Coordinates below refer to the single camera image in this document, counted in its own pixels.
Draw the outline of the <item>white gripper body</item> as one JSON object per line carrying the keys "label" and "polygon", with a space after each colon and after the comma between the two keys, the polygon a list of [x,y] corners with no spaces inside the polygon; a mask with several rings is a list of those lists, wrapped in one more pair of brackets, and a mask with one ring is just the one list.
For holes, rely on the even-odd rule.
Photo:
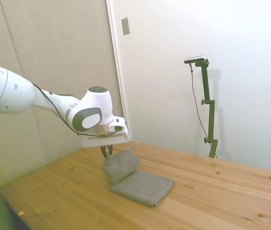
{"label": "white gripper body", "polygon": [[84,148],[116,145],[127,142],[129,142],[129,131],[127,127],[124,127],[122,131],[110,133],[110,135],[105,137],[100,137],[100,135],[97,134],[97,128],[94,127],[84,132],[84,136],[82,136],[82,147]]}

